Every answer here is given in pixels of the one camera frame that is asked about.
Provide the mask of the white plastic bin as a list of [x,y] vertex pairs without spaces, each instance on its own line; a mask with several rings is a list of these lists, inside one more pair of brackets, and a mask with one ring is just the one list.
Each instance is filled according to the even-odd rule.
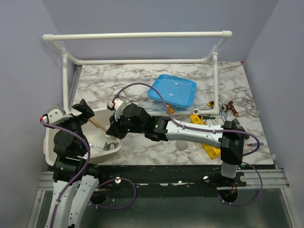
[[[106,108],[98,108],[94,110],[94,119],[99,122],[102,126],[109,128],[110,121],[109,118],[112,116],[112,112]],[[91,145],[91,156],[90,160],[98,159],[102,156],[106,156],[108,154],[113,154],[118,152],[123,145],[123,142],[119,139],[112,140],[105,136],[105,133],[96,128],[90,122],[87,122],[82,126],[83,133],[87,138],[88,142]],[[46,136],[44,139],[44,148],[43,153],[45,155],[45,159],[48,165],[52,166],[57,158],[57,154],[53,151],[54,149],[54,136],[58,132],[57,129],[46,129]],[[118,146],[114,150],[104,151],[105,143],[118,143]]]

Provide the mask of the frosted watch glass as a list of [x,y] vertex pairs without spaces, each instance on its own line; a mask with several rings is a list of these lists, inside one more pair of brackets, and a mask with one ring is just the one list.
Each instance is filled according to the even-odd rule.
[[184,151],[188,149],[188,142],[187,141],[176,141],[175,147],[178,151]]

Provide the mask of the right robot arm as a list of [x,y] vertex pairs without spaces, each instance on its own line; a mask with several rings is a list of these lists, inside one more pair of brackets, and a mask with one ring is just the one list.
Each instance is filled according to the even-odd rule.
[[187,141],[218,148],[222,160],[219,182],[229,186],[236,180],[243,159],[244,138],[232,121],[223,125],[186,123],[168,116],[151,116],[136,104],[116,109],[109,121],[106,134],[120,140],[128,133],[142,133],[155,142]]

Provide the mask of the black item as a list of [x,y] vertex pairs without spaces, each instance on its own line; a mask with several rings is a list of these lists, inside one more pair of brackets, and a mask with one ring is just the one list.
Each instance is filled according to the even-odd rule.
[[111,142],[111,143],[107,143],[107,142],[106,142],[106,143],[104,144],[103,150],[104,150],[104,151],[114,150],[114,149],[117,148],[117,146],[118,146],[118,143],[117,143],[117,142]]

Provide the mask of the black mounting rail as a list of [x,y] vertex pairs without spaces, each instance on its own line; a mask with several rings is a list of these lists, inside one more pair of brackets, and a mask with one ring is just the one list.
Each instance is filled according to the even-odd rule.
[[88,165],[88,173],[99,183],[91,198],[169,198],[218,196],[218,188],[244,187],[237,172],[235,178],[221,175],[219,165]]

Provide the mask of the yellow test tube rack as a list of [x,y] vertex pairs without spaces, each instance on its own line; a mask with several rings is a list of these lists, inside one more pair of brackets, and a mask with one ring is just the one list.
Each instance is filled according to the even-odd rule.
[[[206,123],[203,122],[202,118],[196,114],[193,114],[190,116],[190,123],[206,125]],[[201,144],[201,146],[205,150],[205,152],[208,154],[208,156],[210,157],[211,160],[220,156],[220,149],[212,147],[210,145],[206,145],[206,144]]]

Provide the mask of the white PVC pipe frame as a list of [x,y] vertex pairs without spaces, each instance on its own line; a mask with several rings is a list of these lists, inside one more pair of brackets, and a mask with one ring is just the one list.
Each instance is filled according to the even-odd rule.
[[[65,40],[97,40],[97,39],[128,39],[128,38],[203,38],[203,37],[220,37],[220,41],[212,48],[210,53],[201,59],[135,59],[135,60],[80,60],[72,56],[67,49],[63,48],[56,41]],[[62,82],[63,82],[63,108],[69,112],[68,101],[68,79],[67,79],[67,62],[70,59],[75,65],[98,65],[98,64],[190,64],[202,63],[209,61],[213,63],[213,82],[214,82],[214,107],[211,110],[198,111],[199,114],[218,115],[219,108],[219,84],[218,84],[218,52],[223,44],[232,37],[232,31],[201,31],[201,32],[140,32],[140,33],[104,33],[104,34],[69,34],[53,35],[44,34],[43,40],[53,46],[61,53],[62,57]]]

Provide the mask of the wooden test tube clamp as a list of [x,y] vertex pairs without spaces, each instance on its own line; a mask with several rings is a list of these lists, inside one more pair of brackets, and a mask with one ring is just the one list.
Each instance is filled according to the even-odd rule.
[[96,128],[102,130],[102,131],[105,133],[105,136],[106,136],[107,138],[110,138],[110,139],[112,139],[112,140],[114,140],[114,141],[117,140],[116,137],[107,135],[107,134],[106,134],[107,128],[104,127],[104,126],[102,126],[102,125],[101,125],[99,122],[97,122],[94,118],[90,118],[90,119],[88,119],[88,121],[89,121],[92,125],[94,125]]

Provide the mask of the blue plastic bin lid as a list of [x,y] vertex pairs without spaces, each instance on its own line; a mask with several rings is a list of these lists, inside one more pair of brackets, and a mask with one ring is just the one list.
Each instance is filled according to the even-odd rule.
[[152,87],[162,95],[166,103],[180,108],[189,108],[193,103],[197,84],[185,78],[162,74],[155,80]]

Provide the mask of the yellow black screwdriver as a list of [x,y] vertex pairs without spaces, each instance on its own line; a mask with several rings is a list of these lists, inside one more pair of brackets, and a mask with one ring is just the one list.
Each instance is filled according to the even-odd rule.
[[213,105],[214,105],[213,101],[207,103],[207,106],[213,106]]

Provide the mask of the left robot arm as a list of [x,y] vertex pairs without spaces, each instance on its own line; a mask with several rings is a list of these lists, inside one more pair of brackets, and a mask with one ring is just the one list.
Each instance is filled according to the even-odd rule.
[[73,105],[73,109],[80,114],[68,114],[54,106],[40,119],[44,127],[57,130],[53,138],[57,158],[53,166],[53,198],[47,228],[78,227],[94,188],[105,183],[103,173],[88,173],[89,159],[83,159],[91,153],[82,125],[95,113],[84,99]]

